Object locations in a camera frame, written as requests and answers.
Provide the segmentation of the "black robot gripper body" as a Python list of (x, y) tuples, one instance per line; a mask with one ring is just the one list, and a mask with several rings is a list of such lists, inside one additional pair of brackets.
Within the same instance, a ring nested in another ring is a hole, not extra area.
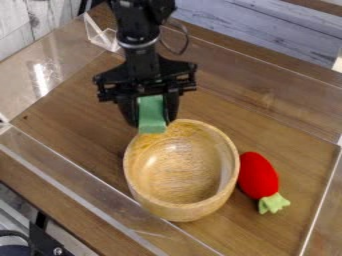
[(94, 76), (101, 102), (197, 90), (196, 63), (165, 58), (154, 46), (123, 51), (125, 62)]

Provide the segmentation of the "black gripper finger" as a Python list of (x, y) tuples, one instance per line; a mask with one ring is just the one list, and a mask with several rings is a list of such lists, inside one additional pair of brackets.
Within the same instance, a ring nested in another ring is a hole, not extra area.
[(121, 97), (118, 99), (118, 106), (122, 115), (130, 126), (139, 126), (139, 106), (138, 99), (133, 97)]
[(179, 92), (169, 92), (165, 95), (165, 118), (166, 122), (171, 123), (178, 116), (179, 110)]

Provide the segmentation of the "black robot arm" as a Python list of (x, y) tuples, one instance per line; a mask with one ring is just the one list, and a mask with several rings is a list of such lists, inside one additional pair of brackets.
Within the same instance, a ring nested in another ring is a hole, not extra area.
[(170, 60), (157, 51), (175, 0), (109, 0), (109, 5), (125, 62), (94, 76), (98, 98), (118, 104), (139, 133), (162, 133), (177, 119), (181, 96), (197, 89), (197, 65)]

